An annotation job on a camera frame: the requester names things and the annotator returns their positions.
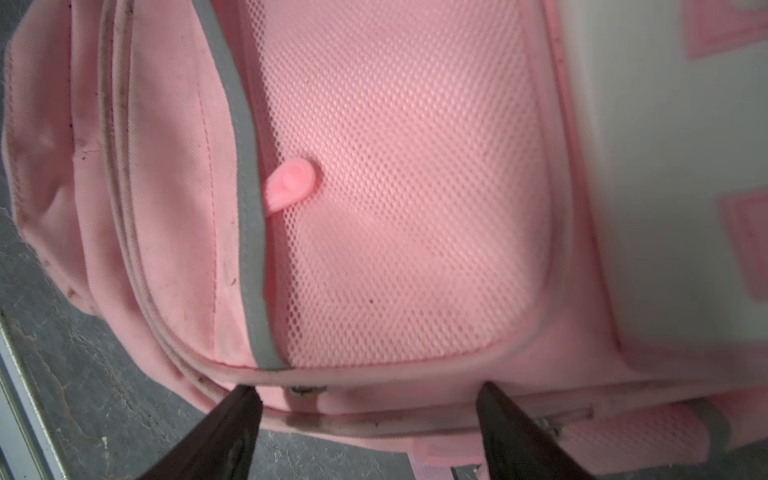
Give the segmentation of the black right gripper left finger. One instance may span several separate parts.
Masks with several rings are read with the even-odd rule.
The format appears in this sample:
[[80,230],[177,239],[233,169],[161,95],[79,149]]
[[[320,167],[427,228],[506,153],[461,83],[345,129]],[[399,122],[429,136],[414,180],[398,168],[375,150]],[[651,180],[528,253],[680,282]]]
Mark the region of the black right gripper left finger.
[[262,414],[255,388],[236,387],[140,479],[248,478]]

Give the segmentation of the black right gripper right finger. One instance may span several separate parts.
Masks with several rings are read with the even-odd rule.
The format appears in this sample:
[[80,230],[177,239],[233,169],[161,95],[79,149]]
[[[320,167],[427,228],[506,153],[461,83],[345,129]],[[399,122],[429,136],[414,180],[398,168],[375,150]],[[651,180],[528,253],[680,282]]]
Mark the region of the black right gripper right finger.
[[495,384],[482,385],[476,411],[491,479],[589,480],[593,477]]

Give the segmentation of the pink school backpack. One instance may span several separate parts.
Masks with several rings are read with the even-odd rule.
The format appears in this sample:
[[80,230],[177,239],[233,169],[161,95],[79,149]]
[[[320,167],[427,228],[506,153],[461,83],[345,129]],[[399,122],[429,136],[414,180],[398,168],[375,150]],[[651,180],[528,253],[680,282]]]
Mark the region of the pink school backpack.
[[477,464],[498,386],[587,472],[767,436],[763,1],[35,1],[11,212],[208,415]]

